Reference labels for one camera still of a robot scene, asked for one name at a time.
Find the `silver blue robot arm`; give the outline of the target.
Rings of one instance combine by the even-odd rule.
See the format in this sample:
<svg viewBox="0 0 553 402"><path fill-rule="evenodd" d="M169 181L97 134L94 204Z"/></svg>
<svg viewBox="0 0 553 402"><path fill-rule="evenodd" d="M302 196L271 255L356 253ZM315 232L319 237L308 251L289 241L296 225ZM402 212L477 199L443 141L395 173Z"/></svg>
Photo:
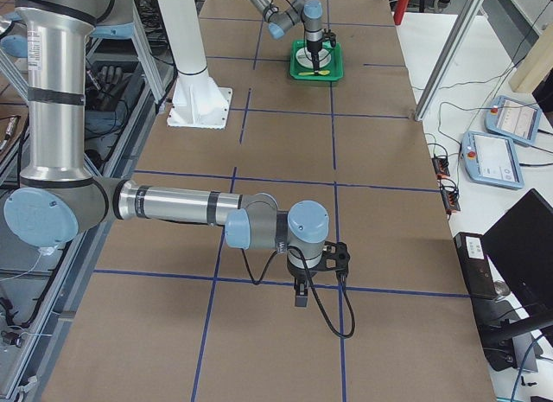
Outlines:
<svg viewBox="0 0 553 402"><path fill-rule="evenodd" d="M274 39L282 38L298 23L302 23L306 48L314 66L320 61L323 27L322 4L319 0L293 0L286 10L280 10L271 0L249 0L268 23Z"/></svg>

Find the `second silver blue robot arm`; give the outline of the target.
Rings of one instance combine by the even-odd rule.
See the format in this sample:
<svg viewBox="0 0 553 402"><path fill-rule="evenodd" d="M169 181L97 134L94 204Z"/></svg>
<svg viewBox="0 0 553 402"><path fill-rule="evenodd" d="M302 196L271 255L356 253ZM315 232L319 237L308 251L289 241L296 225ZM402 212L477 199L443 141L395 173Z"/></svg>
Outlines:
<svg viewBox="0 0 553 402"><path fill-rule="evenodd" d="M278 10L271 0L249 0L280 38L303 24L307 48L322 48L319 0L294 0ZM86 40L97 28L115 37L132 35L133 0L15 0L27 26L30 161L19 174L22 187L4 203L10 230L37 247L55 246L111 219L156 219L224 227L228 246L287 254L294 278L295 306L306 306L313 275L322 266L329 218L315 201L279 211L266 194L159 188L132 180L95 177L85 169ZM194 0L157 0L174 57L176 88L168 125L220 130L226 126L232 89L210 76Z"/></svg>

